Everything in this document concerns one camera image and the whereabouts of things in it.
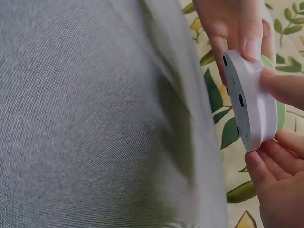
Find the gray fabric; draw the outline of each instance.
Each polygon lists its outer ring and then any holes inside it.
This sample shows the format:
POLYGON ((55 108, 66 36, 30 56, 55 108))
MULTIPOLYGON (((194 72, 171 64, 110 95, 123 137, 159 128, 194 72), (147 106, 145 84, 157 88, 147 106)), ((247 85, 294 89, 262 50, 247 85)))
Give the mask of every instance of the gray fabric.
POLYGON ((175 0, 0 0, 0 227, 227 226, 175 0))

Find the green leaf pattern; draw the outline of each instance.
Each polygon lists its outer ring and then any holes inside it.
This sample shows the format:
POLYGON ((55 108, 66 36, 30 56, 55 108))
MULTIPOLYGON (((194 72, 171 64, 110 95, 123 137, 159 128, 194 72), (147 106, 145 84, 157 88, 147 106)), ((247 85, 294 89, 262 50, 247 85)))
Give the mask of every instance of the green leaf pattern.
MULTIPOLYGON (((182 6, 182 11, 190 26, 193 19, 197 17, 193 3, 191 0, 178 1, 182 6)), ((265 2, 265 7, 269 10, 274 22, 273 26, 277 44, 276 70, 281 71, 282 73, 303 74, 304 0, 295 0, 292 2, 287 2, 287 0, 285 0, 283 2, 276 0, 266 0, 265 2)), ((207 52, 205 52, 206 49, 204 49, 204 54, 202 54, 202 45, 197 41, 198 34, 198 31, 196 31, 193 39, 196 41, 195 45, 197 45, 199 56, 202 56, 199 59, 199 63, 204 72, 210 106, 213 112, 213 120, 218 132, 221 152, 223 153, 223 163, 233 162, 235 160, 235 162, 229 164, 230 166, 225 166, 229 169, 228 173, 233 173, 232 170, 234 170, 234 176, 232 175, 230 178, 226 177, 226 183, 230 186, 228 189, 232 189, 227 191, 227 203, 235 204, 235 206, 242 203, 242 206, 240 204, 240 208, 246 207, 246 211, 243 211, 242 214, 230 211, 229 214, 236 218, 229 219, 239 221, 237 224, 234 224, 233 227, 243 227, 240 224, 245 224, 244 219, 246 220, 250 218, 254 227, 262 228, 263 225, 261 220, 259 216, 256 216, 259 212, 258 200, 257 197, 255 197, 256 191, 252 181, 250 180, 248 169, 243 159, 245 149, 242 141, 238 140, 239 136, 236 130, 237 125, 233 116, 231 102, 229 103, 230 99, 226 90, 223 89, 224 86, 218 83, 220 81, 219 73, 214 70, 216 69, 216 64, 210 43, 209 41, 203 41, 206 42, 205 47, 209 49, 207 49, 207 52)), ((287 108, 286 125, 288 125, 287 127, 292 130, 300 131, 300 129, 303 129, 304 131, 304 112, 287 108)))

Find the screw hole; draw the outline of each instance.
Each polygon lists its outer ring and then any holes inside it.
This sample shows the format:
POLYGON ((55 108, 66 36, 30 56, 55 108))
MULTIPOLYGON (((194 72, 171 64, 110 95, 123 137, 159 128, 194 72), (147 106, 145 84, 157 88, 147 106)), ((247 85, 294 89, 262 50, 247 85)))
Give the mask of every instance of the screw hole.
POLYGON ((243 101, 241 94, 238 95, 238 99, 239 99, 239 103, 241 104, 241 106, 244 107, 244 101, 243 101))
POLYGON ((224 64, 225 64, 225 66, 227 66, 227 61, 226 61, 225 56, 223 56, 223 60, 224 60, 224 64))

